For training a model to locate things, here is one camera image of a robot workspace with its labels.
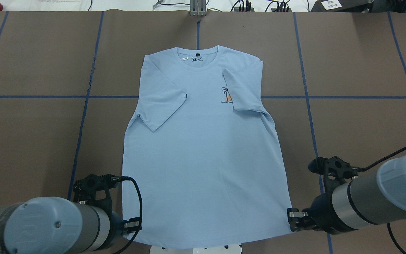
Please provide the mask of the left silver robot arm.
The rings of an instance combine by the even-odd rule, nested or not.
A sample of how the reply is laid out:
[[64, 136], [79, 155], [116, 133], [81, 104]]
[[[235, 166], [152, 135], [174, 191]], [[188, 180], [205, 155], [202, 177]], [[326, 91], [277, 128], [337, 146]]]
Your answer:
[[141, 230], [142, 217], [123, 220], [90, 201], [38, 197], [0, 206], [0, 254], [81, 254], [105, 250]]

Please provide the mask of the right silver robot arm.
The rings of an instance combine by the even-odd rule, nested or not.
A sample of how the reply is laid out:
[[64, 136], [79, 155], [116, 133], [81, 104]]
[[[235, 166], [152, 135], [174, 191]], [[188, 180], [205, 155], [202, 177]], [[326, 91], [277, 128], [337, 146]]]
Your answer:
[[406, 155], [363, 177], [358, 176], [359, 167], [339, 157], [318, 157], [308, 169], [322, 176], [325, 191], [309, 208], [287, 209], [291, 231], [322, 230], [335, 235], [406, 220]]

